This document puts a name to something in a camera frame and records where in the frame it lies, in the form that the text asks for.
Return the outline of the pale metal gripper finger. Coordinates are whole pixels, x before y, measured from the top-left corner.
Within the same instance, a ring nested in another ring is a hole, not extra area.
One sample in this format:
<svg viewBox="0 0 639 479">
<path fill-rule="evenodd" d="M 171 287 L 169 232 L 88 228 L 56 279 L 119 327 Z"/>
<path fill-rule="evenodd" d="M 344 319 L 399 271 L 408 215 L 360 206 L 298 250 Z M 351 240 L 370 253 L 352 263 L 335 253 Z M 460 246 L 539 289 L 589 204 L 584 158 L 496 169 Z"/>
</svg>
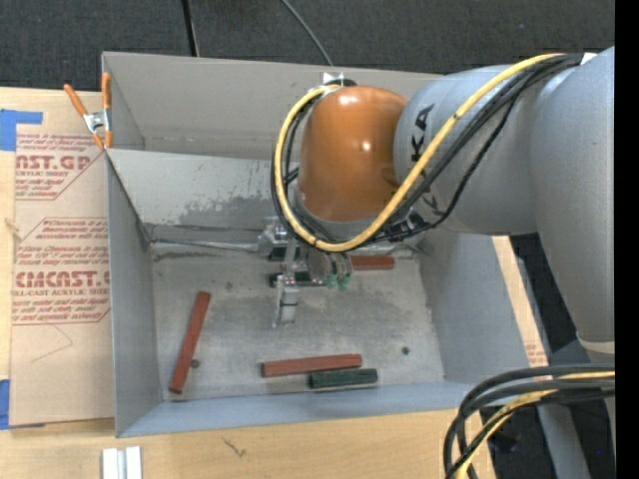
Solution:
<svg viewBox="0 0 639 479">
<path fill-rule="evenodd" d="M 272 327 L 291 325 L 296 320 L 299 305 L 300 287 L 295 277 L 288 274 L 276 276 L 276 305 L 272 315 Z"/>
<path fill-rule="evenodd" d="M 291 270 L 297 253 L 297 240 L 278 217 L 263 220 L 258 238 L 258 253 L 280 264 L 282 271 Z"/>
</svg>

